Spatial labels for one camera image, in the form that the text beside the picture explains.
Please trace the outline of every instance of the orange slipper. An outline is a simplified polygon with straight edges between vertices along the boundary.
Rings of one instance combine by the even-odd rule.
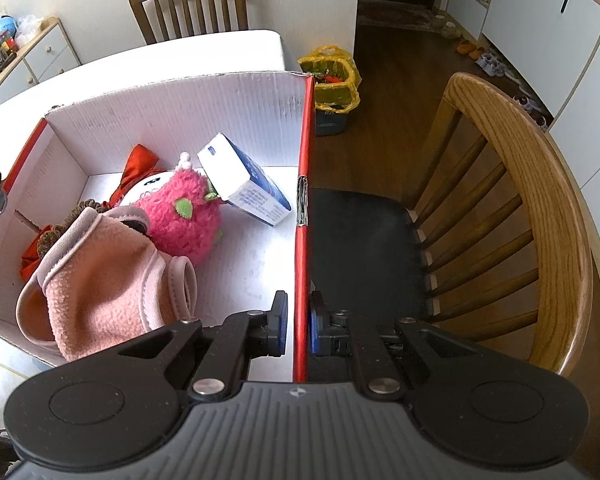
[[[469,53],[469,57],[471,59],[473,59],[474,61],[478,61],[478,58],[484,54],[484,47],[479,46],[478,48],[476,48],[474,51]]]
[[[462,40],[456,47],[456,52],[462,56],[466,56],[469,52],[475,50],[475,45],[469,40]]]

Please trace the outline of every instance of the white cabinet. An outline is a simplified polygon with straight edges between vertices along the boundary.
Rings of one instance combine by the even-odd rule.
[[[51,64],[49,68],[45,70],[42,76],[38,78],[38,80],[42,83],[47,79],[51,79],[53,76],[63,74],[64,72],[69,72],[72,68],[78,66],[78,61],[75,59],[74,53],[69,47],[66,47],[56,58],[56,60]]]
[[[584,186],[600,169],[600,45],[549,133]]]
[[[0,104],[27,88],[80,65],[57,18],[45,20],[40,34],[23,46],[0,73]]]
[[[491,0],[482,33],[556,115],[598,37],[594,0]]]
[[[524,41],[519,31],[523,29],[526,0],[491,0],[482,33],[489,38],[514,66],[518,65],[516,56],[522,51],[518,46]]]
[[[594,0],[561,0],[535,77],[528,80],[556,115],[589,61],[600,36],[600,5]]]
[[[36,84],[36,79],[33,74],[27,68],[25,63],[18,63],[9,76],[2,80],[0,83],[0,104],[8,101],[12,97],[16,97],[26,89],[31,88]]]
[[[480,38],[487,9],[477,0],[449,0],[446,12],[474,38]]]

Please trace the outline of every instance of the plastic bag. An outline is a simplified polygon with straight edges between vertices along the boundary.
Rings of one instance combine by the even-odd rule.
[[[16,37],[13,38],[18,48],[25,46],[40,33],[43,21],[44,18],[36,18],[33,14],[18,19]]]
[[[316,48],[298,59],[303,72],[325,72],[342,83],[316,83],[315,107],[325,112],[347,114],[360,104],[358,86],[362,79],[351,54],[335,45]]]

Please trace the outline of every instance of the red box edge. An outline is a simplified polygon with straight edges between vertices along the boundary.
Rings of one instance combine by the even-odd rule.
[[[2,189],[7,194],[7,197],[9,196],[9,192],[11,191],[16,178],[20,174],[27,157],[31,153],[31,150],[33,150],[33,147],[36,145],[36,142],[38,142],[40,135],[42,135],[42,132],[45,130],[46,125],[47,122],[45,118],[41,118],[38,121],[38,124],[36,124],[36,127],[33,129],[29,139],[27,139],[27,142],[25,142],[24,146],[20,150],[20,153],[18,154],[16,161],[13,163],[13,166],[9,170],[7,177],[2,181]]]
[[[302,136],[298,175],[308,177],[311,138],[315,129],[314,78],[306,80],[306,99],[302,114]],[[296,294],[294,305],[294,364],[293,379],[296,383],[306,381],[306,352],[308,337],[309,276],[307,273],[308,232],[307,225],[296,228]]]

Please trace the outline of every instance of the white cardboard box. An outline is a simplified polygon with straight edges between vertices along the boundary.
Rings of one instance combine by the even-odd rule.
[[[176,166],[181,152],[197,153],[223,132],[278,184],[292,213],[271,228],[230,205],[221,207],[223,236],[196,268],[195,314],[212,326],[234,312],[268,310],[275,291],[284,290],[289,295],[286,354],[254,360],[250,378],[290,381],[295,363],[294,377],[301,380],[313,105],[310,78],[263,72],[174,79],[51,110],[4,182],[8,203],[0,215],[0,337],[49,364],[62,364],[60,356],[29,342],[15,321],[24,286],[20,257],[36,235],[32,227],[62,222],[81,199],[106,200],[136,144],[152,150],[168,169]],[[197,157],[192,162],[200,167]]]

